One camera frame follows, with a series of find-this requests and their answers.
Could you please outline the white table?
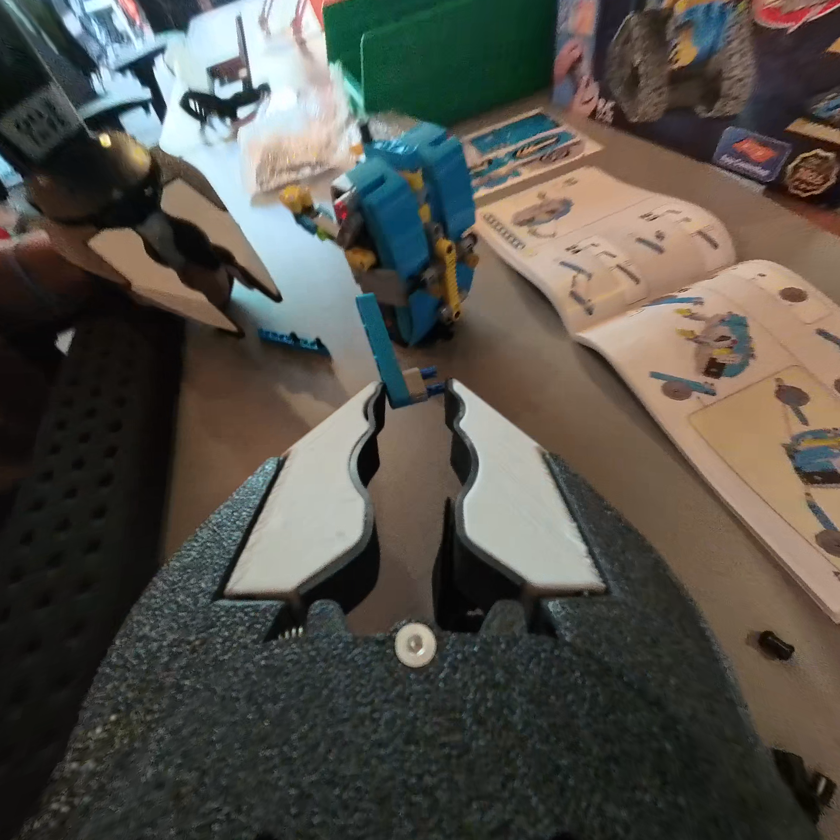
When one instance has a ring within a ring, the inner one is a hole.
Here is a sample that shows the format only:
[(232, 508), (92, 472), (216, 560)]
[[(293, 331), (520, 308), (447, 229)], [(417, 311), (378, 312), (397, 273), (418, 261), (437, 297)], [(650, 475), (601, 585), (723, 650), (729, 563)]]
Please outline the white table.
[(204, 131), (179, 108), (187, 88), (196, 88), (205, 79), (205, 69), (237, 53), (235, 16), (245, 23), (248, 52), (255, 84), (269, 82), (271, 94), (290, 89), (292, 93), (326, 86), (330, 80), (322, 27), (310, 18), (306, 45), (297, 45), (280, 35), (267, 39), (259, 31), (260, 2), (229, 2), (195, 16), (187, 26), (183, 45), (172, 55), (175, 81), (168, 101), (167, 115), (159, 142), (163, 151), (189, 159), (196, 150), (229, 145), (236, 148), (232, 130), (211, 121)]

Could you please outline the teal long holed beam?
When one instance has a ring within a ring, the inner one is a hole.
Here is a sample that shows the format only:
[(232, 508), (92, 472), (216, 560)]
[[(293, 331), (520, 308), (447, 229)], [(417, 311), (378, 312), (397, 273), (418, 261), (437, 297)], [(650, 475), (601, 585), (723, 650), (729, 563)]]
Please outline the teal long holed beam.
[(265, 327), (258, 327), (257, 335), (261, 342), (272, 346), (314, 354), (327, 359), (332, 358), (329, 348), (320, 337), (308, 337), (293, 331), (279, 332)]

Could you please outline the teal short beam with pins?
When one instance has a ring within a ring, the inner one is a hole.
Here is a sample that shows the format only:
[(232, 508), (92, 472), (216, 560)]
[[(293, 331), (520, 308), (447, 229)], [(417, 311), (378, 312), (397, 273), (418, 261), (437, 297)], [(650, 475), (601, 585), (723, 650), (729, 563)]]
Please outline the teal short beam with pins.
[(438, 381), (436, 367), (401, 368), (375, 296), (372, 293), (360, 294), (355, 299), (355, 305), (391, 409), (409, 407), (441, 396), (445, 392), (445, 384)]

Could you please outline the green storage bin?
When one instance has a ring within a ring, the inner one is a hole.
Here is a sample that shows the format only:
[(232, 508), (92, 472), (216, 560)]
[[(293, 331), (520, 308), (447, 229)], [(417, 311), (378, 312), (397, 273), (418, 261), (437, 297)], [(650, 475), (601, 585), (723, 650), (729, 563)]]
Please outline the green storage bin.
[(324, 2), (328, 62), (359, 114), (451, 127), (551, 82), (555, 1)]

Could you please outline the black phone stand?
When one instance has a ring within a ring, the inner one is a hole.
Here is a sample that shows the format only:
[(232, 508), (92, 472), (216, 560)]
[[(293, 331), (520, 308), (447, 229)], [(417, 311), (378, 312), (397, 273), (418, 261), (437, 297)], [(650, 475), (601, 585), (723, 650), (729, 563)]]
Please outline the black phone stand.
[(241, 13), (236, 14), (234, 23), (236, 55), (207, 67), (205, 76), (209, 89), (185, 89), (178, 106), (198, 123), (201, 131), (215, 120), (227, 125), (236, 137), (239, 129), (253, 121), (259, 108), (268, 102), (271, 86), (267, 81), (255, 84)]

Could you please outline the dark blue toy kit box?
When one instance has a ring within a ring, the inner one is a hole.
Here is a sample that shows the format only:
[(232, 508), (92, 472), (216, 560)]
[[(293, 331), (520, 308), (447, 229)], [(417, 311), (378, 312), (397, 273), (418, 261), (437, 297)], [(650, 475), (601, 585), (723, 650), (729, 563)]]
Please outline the dark blue toy kit box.
[(556, 3), (553, 102), (838, 210), (838, 1)]

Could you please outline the sticker sheet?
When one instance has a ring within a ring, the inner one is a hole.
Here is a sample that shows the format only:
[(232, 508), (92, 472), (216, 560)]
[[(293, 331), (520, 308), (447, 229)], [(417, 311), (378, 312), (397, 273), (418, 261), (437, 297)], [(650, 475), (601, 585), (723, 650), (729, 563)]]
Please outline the sticker sheet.
[(477, 204), (602, 150), (593, 138), (543, 108), (465, 134), (461, 144)]

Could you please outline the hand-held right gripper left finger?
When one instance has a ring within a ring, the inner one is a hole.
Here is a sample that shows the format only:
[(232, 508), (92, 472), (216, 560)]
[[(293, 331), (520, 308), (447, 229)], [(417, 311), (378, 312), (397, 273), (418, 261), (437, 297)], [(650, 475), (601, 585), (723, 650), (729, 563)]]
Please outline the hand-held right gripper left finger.
[(384, 387), (372, 382), (282, 456), (224, 586), (227, 599), (302, 599), (371, 542), (374, 514), (362, 478), (376, 444)]

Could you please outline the pile of small building pieces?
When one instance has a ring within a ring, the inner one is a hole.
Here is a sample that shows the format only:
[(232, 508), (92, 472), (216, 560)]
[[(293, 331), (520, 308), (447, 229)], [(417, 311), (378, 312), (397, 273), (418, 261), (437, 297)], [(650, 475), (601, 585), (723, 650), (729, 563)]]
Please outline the pile of small building pieces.
[[(771, 630), (761, 631), (757, 636), (759, 650), (772, 660), (789, 662), (795, 647), (785, 642)], [(816, 769), (809, 769), (803, 757), (797, 753), (772, 747), (771, 755), (782, 781), (793, 794), (803, 813), (817, 825), (829, 809), (837, 783), (830, 776)]]

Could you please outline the black perforated panel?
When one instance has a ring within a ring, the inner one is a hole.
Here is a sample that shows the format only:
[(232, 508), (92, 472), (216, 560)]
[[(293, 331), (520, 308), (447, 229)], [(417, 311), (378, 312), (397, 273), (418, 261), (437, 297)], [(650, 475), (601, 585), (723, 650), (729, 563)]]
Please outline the black perforated panel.
[(158, 566), (184, 337), (169, 313), (100, 311), (52, 386), (2, 532), (2, 838), (34, 813)]

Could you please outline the wooden stand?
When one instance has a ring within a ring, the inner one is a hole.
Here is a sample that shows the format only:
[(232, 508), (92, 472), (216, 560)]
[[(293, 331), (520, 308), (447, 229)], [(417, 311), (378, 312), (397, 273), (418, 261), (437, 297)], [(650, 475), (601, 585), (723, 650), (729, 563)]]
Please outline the wooden stand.
[(312, 18), (322, 27), (321, 1), (262, 1), (259, 5), (257, 24), (266, 39), (280, 35), (291, 38), (304, 46), (308, 40), (308, 21)]

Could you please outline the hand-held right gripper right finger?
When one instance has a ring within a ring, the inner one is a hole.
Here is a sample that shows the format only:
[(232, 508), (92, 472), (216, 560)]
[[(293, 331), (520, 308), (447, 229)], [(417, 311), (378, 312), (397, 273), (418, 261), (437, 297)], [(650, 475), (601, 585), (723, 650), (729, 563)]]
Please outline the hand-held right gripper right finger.
[(548, 451), (455, 378), (446, 382), (444, 419), (460, 484), (456, 533), (468, 555), (529, 595), (604, 594)]

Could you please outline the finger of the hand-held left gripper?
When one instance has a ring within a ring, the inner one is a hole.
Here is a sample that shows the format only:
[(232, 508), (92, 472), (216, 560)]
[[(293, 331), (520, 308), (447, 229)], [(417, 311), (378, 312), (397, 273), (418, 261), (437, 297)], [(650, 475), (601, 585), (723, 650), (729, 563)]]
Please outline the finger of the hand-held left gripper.
[(163, 212), (200, 231), (206, 241), (204, 248), (226, 265), (232, 279), (281, 302), (280, 290), (264, 261), (207, 177), (177, 156), (161, 156), (160, 172)]
[(238, 339), (244, 329), (227, 313), (233, 280), (224, 265), (206, 268), (183, 262), (172, 268), (128, 228), (102, 230), (87, 245), (115, 269), (142, 299)]

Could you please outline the bubble wrap bag with parts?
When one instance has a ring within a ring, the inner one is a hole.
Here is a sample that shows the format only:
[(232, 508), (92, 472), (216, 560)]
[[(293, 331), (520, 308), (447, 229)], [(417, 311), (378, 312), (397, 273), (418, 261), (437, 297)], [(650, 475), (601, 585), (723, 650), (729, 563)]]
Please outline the bubble wrap bag with parts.
[(359, 158), (359, 139), (341, 86), (273, 93), (238, 129), (245, 191), (262, 196), (325, 172), (346, 171)]

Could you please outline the person's brown clothing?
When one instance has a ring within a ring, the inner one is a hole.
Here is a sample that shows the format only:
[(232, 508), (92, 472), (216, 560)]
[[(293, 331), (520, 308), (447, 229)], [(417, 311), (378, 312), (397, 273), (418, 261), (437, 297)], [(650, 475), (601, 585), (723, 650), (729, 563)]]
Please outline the person's brown clothing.
[(53, 375), (63, 357), (56, 336), (95, 295), (97, 282), (58, 251), (46, 232), (1, 242), (2, 348), (16, 361)]

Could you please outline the folded instruction booklet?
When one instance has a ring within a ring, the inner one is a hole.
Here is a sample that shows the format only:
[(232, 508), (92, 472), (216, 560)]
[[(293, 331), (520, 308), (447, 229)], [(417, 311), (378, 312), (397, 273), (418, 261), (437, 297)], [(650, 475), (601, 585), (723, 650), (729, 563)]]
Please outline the folded instruction booklet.
[(838, 334), (835, 302), (755, 259), (574, 336), (835, 624)]

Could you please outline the blue grey toy robot model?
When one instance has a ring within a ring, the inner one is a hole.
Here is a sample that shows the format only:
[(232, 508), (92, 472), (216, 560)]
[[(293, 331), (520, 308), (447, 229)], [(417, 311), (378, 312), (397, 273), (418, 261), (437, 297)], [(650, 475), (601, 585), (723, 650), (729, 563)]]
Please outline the blue grey toy robot model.
[(452, 336), (473, 287), (476, 205), (461, 142), (435, 122), (391, 139), (360, 126), (362, 160), (330, 186), (331, 204), (304, 185), (281, 204), (311, 235), (343, 252), (391, 340), (404, 348)]

